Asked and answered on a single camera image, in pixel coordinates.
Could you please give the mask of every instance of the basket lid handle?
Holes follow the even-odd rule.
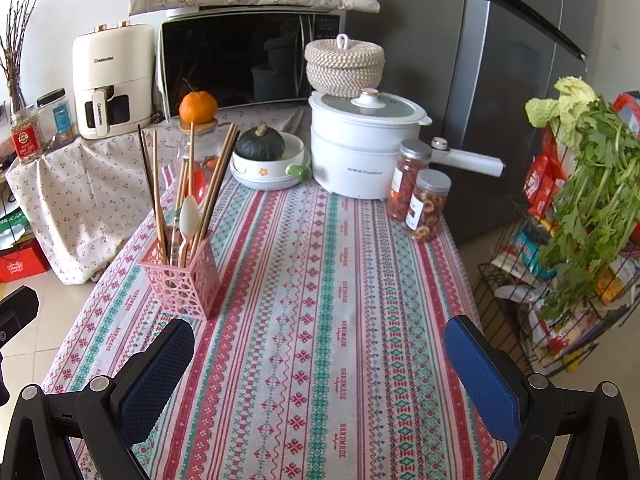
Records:
[[[347,50],[349,48],[349,37],[346,34],[338,34],[335,37],[335,46],[338,50]]]

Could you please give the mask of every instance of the dried branch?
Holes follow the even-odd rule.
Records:
[[[20,64],[24,33],[38,0],[10,0],[6,15],[4,38],[0,34],[0,68],[10,86],[10,98],[14,109],[24,106],[24,96],[20,89]]]

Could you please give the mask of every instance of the red label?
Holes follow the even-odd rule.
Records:
[[[11,140],[14,142],[14,148],[18,154],[18,158],[29,156],[40,149],[38,139],[36,138],[36,131],[32,125],[27,126],[23,130],[13,132],[11,134]]]

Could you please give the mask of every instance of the orange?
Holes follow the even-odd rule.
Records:
[[[218,102],[209,92],[189,92],[180,103],[180,118],[187,124],[208,123],[216,116]]]

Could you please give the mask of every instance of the floral tablecloth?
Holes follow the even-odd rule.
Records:
[[[220,110],[220,124],[241,131],[270,124],[280,131],[308,132],[310,114],[300,104],[255,105]],[[156,128],[159,164],[171,164],[183,133],[177,122],[145,128],[151,153]],[[226,130],[220,128],[220,147]],[[72,144],[6,174],[51,268],[65,285],[84,283],[106,267],[151,209],[138,134]]]
[[[478,322],[445,225],[419,244],[382,202],[313,181],[261,192],[231,179],[211,227],[219,314],[190,321],[191,365],[148,440],[134,446],[152,479],[490,475],[504,447],[444,355],[450,316]],[[154,233],[148,216],[100,279],[46,392],[113,375],[169,321],[136,264]],[[93,479],[82,444],[77,454]]]

